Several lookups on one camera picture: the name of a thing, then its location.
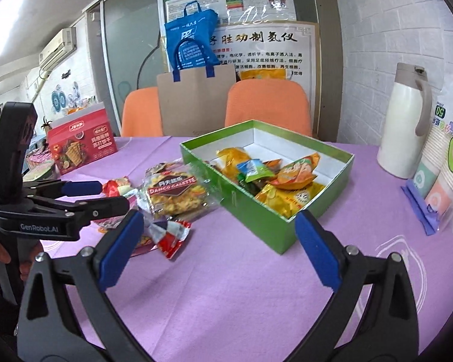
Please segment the left orange chair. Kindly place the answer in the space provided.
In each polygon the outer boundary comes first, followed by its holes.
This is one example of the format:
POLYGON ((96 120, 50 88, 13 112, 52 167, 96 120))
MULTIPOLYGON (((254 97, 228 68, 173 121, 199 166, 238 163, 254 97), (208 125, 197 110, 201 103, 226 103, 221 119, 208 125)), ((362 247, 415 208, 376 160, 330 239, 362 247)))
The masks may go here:
POLYGON ((157 87, 145 87, 130 92, 123 106, 121 136, 162 136, 162 119, 157 87))

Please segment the orange triangular snack bag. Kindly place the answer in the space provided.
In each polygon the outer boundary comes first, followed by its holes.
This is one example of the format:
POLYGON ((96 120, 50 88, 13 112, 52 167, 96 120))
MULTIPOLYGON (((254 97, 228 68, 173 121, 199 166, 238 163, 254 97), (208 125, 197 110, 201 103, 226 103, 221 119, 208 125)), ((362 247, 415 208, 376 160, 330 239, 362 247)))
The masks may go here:
POLYGON ((283 167, 276 174, 276 178, 269 181, 269 183, 282 190, 301 190, 316 179, 316 175, 313 172, 319 161, 319 153, 313 153, 297 159, 283 167))

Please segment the white poster chinese text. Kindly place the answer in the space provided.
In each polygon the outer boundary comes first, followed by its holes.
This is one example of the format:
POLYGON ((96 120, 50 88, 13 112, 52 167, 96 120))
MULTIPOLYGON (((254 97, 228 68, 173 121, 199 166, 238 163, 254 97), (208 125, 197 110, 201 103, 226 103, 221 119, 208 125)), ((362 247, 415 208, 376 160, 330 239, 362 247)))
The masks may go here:
POLYGON ((310 119, 316 120, 321 79, 319 24, 270 21, 221 25, 210 46, 219 61, 233 64, 238 74, 251 69, 284 69, 285 77, 304 89, 310 119))

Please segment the paper cups in plastic bag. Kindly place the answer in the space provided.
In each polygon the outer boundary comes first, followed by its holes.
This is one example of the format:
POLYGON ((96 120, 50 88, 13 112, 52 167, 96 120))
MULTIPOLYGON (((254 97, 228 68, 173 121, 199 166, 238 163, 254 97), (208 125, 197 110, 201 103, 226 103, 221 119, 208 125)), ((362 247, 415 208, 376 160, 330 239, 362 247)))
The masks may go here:
POLYGON ((440 93, 420 162, 402 191, 426 235, 453 217, 453 89, 440 93))

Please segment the red cracker box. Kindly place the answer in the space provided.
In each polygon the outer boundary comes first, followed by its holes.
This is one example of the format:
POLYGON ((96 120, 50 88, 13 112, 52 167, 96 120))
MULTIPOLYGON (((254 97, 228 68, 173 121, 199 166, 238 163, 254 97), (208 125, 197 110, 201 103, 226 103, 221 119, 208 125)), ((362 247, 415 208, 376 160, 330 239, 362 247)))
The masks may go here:
POLYGON ((114 132, 102 103, 52 122, 47 141, 61 176, 117 152, 114 132))

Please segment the air conditioner unit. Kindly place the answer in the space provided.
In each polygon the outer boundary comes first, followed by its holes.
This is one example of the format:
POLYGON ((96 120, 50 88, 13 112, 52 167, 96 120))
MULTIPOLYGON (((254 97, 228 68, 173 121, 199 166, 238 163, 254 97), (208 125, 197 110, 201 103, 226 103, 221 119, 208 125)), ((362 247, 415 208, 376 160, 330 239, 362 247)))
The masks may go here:
POLYGON ((64 58, 74 52, 76 48, 76 29, 74 27, 68 27, 60 30, 40 52, 39 68, 47 72, 52 71, 64 58))

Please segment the white thermos jug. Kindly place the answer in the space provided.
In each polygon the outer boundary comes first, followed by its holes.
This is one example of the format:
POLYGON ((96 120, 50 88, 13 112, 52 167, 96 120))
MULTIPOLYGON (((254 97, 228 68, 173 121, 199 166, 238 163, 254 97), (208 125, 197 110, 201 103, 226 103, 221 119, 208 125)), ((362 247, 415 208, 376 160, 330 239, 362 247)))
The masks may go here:
POLYGON ((378 164, 389 174, 414 176, 431 125, 432 89, 424 67, 397 63, 384 120, 378 164))

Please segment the blue candy wrapper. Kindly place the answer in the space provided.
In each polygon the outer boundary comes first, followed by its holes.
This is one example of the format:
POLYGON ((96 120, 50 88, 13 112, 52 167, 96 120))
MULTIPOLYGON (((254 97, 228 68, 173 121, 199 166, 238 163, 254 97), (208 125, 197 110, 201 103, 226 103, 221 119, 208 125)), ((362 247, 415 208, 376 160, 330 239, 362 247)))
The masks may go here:
POLYGON ((276 174, 260 159, 249 159, 236 165, 238 171, 245 175, 246 182, 261 179, 272 179, 276 174))

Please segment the galette chips bag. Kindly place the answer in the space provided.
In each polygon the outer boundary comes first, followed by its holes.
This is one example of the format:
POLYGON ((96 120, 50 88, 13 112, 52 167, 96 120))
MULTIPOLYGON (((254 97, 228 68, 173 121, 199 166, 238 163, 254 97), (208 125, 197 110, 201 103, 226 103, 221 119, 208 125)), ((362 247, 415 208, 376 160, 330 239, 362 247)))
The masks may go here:
POLYGON ((218 206, 207 182, 181 161, 156 164, 137 190, 137 206, 154 218, 193 221, 218 206))

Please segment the red white snack packet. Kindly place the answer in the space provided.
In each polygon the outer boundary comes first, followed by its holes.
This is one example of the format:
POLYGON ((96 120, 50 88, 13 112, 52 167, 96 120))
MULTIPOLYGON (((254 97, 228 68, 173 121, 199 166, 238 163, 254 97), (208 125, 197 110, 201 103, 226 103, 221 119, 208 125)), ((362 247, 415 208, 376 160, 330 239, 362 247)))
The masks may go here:
POLYGON ((156 221, 147 229, 156 248, 168 260, 180 250, 190 231, 191 223, 188 221, 156 221))

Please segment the green cardboard box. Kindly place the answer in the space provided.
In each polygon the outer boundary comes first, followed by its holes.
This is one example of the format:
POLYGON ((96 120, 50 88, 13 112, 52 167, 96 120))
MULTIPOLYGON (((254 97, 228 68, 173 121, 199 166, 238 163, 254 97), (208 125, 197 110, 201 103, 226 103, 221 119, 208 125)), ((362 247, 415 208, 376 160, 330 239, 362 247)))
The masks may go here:
POLYGON ((347 186, 354 156, 310 136, 249 120, 181 145, 221 204, 275 252, 295 242, 294 218, 321 216, 347 186))

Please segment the orange chair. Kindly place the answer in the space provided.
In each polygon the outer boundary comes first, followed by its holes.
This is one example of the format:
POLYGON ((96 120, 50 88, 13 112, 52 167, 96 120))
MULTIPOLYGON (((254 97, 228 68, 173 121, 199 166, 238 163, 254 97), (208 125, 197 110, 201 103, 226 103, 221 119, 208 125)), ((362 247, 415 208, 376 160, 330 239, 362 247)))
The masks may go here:
POLYGON ((162 119, 157 87, 145 87, 130 92, 123 106, 121 136, 162 136, 162 119))
POLYGON ((304 89, 286 79, 247 79, 228 92, 225 126, 258 120, 305 136, 313 135, 304 89))

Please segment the right orange chair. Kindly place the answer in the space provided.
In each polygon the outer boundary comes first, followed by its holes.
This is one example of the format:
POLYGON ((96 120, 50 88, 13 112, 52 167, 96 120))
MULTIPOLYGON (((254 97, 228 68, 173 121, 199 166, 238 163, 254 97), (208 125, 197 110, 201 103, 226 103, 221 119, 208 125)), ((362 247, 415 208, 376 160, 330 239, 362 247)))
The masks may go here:
POLYGON ((228 92, 225 126, 258 120, 305 136, 313 135, 304 89, 286 79, 247 79, 228 92))

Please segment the yellow snack bag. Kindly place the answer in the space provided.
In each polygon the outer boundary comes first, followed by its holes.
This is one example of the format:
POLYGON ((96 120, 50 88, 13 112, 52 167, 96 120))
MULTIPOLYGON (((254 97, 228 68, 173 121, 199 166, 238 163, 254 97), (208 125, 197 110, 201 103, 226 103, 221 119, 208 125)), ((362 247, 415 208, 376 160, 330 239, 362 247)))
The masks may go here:
POLYGON ((285 219, 292 218, 325 188, 313 182, 300 190, 283 190, 271 184, 265 185, 255 199, 277 212, 285 219))

